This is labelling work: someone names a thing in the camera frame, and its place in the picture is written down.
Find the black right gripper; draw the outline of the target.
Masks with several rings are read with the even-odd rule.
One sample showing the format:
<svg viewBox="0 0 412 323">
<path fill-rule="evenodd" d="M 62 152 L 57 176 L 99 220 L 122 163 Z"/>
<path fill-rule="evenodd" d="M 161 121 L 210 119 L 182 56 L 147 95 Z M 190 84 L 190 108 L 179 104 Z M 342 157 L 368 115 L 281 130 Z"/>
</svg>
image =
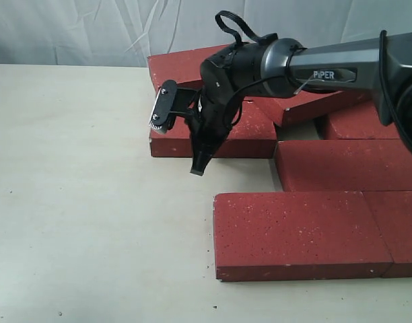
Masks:
<svg viewBox="0 0 412 323">
<path fill-rule="evenodd" d="M 201 63 L 201 121 L 191 133 L 191 174 L 204 174 L 232 130 L 243 99 L 268 94 L 265 83 L 259 83 L 266 49 L 266 46 L 256 43 L 231 44 Z"/>
</svg>

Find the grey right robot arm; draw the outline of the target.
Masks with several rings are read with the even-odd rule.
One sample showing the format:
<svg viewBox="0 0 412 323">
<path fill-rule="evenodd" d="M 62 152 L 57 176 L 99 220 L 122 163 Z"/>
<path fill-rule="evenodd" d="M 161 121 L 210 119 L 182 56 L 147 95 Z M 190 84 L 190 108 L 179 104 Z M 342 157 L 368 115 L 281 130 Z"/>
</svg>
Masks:
<svg viewBox="0 0 412 323">
<path fill-rule="evenodd" d="M 292 38 L 231 44 L 200 66 L 203 88 L 191 131 L 191 172 L 202 175 L 241 114 L 244 98 L 299 92 L 369 92 L 380 123 L 396 126 L 412 154 L 412 32 L 306 48 Z"/>
</svg>

